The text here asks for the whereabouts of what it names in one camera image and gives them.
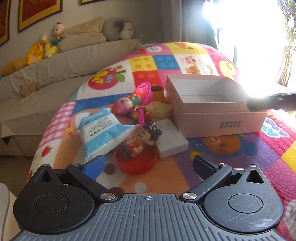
triangular cutout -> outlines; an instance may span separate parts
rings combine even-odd
[[[48,170],[42,170],[38,177],[34,180],[35,183],[45,183],[45,182],[51,182],[52,178],[48,172]]]
[[[256,170],[250,171],[250,174],[247,177],[246,181],[249,183],[264,183],[260,174]]]

blue and white package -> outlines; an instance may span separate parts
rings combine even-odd
[[[85,161],[105,155],[129,136],[138,125],[122,125],[108,108],[81,120],[78,129],[85,147]]]

sofa backrest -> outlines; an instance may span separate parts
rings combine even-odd
[[[89,45],[53,55],[5,76],[0,81],[0,101],[18,95],[19,87],[31,81],[39,81],[44,87],[99,72],[141,47],[140,40],[128,39]]]

pink pig print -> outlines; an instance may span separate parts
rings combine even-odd
[[[196,65],[196,60],[194,58],[192,58],[192,56],[187,56],[185,58],[182,58],[182,63],[188,63],[188,64],[193,64]]]

framed picture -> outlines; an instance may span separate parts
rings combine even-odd
[[[92,2],[100,2],[100,1],[104,1],[104,0],[80,0],[80,5],[88,4]]]
[[[0,3],[0,46],[9,40],[9,15],[11,0]]]
[[[61,11],[63,11],[62,0],[20,0],[19,32]]]

